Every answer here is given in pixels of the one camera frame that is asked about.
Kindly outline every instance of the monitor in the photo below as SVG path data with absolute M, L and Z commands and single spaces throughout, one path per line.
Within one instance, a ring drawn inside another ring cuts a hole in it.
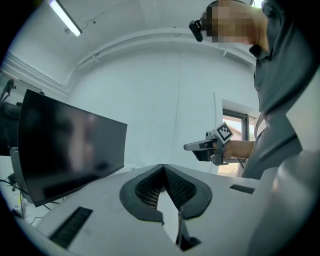
M 34 205 L 52 202 L 123 168 L 126 133 L 125 123 L 27 90 L 18 124 L 18 153 Z

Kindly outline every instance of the hand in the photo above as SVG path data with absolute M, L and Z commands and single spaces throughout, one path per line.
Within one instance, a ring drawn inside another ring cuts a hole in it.
M 223 148 L 223 159 L 228 159 L 231 157 L 248 159 L 254 149 L 254 141 L 244 141 L 244 140 L 229 140 L 224 144 Z M 217 144 L 213 143 L 213 149 L 217 150 Z

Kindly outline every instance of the ceiling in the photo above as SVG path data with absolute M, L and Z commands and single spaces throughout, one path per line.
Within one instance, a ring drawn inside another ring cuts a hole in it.
M 124 45 L 136 46 L 139 44 L 137 41 L 143 44 L 162 41 L 198 44 L 189 30 L 189 22 L 199 19 L 211 0 L 60 2 L 83 29 L 82 34 L 75 37 L 71 32 L 65 32 L 65 24 L 50 8 L 48 1 L 44 1 L 16 36 L 4 62 L 10 67 L 22 62 L 28 66 L 27 70 L 36 70 L 51 84 L 64 90 L 75 69 L 95 61 L 92 55 L 99 53 L 97 58 L 101 58 L 109 52 L 123 50 Z M 251 64 L 255 63 L 248 47 L 230 47 L 230 52 Z

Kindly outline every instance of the gray shirt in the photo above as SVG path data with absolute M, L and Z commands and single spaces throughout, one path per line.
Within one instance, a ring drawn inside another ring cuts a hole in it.
M 254 87 L 266 128 L 255 141 L 242 173 L 260 179 L 263 172 L 278 167 L 302 148 L 286 113 L 311 81 L 318 64 L 308 42 L 275 0 L 266 0 L 262 11 L 268 18 L 269 52 L 250 48 L 257 58 Z

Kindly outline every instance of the ceiling light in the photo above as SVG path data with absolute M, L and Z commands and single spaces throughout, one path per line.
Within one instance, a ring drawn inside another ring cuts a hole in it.
M 50 6 L 54 12 L 59 16 L 63 23 L 71 30 L 76 37 L 80 36 L 82 30 L 77 26 L 75 21 L 70 17 L 69 13 L 62 6 L 58 0 L 51 0 Z

